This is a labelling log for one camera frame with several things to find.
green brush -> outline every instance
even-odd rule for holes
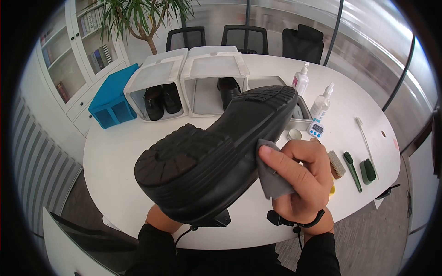
[[[344,152],[343,154],[345,163],[347,163],[347,167],[350,170],[351,176],[353,177],[354,182],[356,183],[356,187],[358,188],[358,191],[362,193],[362,187],[361,183],[359,182],[358,175],[356,174],[356,170],[353,166],[353,158],[351,157],[350,153],[348,151]]]
[[[362,180],[364,181],[365,185],[370,184],[376,179],[376,173],[374,172],[370,159],[362,161],[359,166],[361,167]]]

black sleeve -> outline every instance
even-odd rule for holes
[[[145,224],[138,234],[138,248],[125,275],[173,275],[177,259],[172,235]]]
[[[296,268],[297,275],[341,275],[336,258],[335,235],[324,233],[313,236],[302,250]]]

pink sticker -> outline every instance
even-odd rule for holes
[[[399,144],[397,143],[396,139],[393,138],[394,146],[397,150],[399,150]]]

digital timer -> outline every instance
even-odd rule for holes
[[[318,122],[312,122],[307,132],[313,137],[321,138],[324,135],[324,126]]]

black leather shoe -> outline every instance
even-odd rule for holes
[[[157,121],[164,115],[162,96],[161,85],[146,89],[144,105],[146,106],[147,115],[152,121]]]
[[[169,114],[177,113],[183,107],[175,83],[163,85],[163,103]]]
[[[225,110],[230,101],[241,93],[240,86],[234,78],[218,78],[218,90],[221,93],[222,108]]]
[[[276,142],[296,102],[296,90],[287,86],[241,93],[208,129],[186,124],[144,151],[135,179],[169,218],[226,226],[227,207],[258,178],[258,138]]]

